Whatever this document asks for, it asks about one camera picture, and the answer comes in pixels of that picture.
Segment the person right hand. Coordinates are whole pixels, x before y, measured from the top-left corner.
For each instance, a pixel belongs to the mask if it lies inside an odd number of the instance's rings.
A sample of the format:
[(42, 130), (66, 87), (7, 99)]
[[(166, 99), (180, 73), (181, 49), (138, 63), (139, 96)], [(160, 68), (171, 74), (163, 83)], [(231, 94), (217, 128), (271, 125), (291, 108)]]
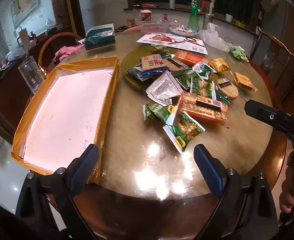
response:
[(286, 169), (286, 178), (282, 183), (282, 192), (279, 197), (280, 210), (289, 214), (294, 207), (294, 170)]

